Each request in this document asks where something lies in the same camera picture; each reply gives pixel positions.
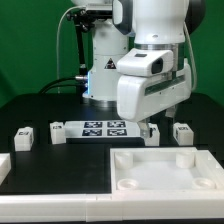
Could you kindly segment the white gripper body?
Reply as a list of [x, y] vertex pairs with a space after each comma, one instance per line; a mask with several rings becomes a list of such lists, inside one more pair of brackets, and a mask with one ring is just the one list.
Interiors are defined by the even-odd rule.
[[190, 97], [191, 68], [186, 58], [175, 68], [171, 50], [132, 49], [117, 63], [118, 115], [139, 122]]

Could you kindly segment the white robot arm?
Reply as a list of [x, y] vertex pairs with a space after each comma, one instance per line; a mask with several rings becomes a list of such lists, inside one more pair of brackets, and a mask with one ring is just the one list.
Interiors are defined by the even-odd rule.
[[94, 64], [84, 100], [117, 107], [149, 139], [148, 119], [188, 99], [195, 62], [184, 56], [205, 17], [205, 0], [71, 0], [83, 30], [93, 31]]

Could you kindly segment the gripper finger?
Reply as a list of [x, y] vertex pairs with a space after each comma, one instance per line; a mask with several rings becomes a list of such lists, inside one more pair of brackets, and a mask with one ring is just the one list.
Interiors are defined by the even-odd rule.
[[171, 106], [166, 110], [165, 116], [168, 118], [174, 118], [177, 112], [177, 105]]
[[150, 127], [146, 120], [142, 120], [138, 122], [138, 126], [140, 129], [140, 136], [143, 139], [147, 139], [150, 137]]

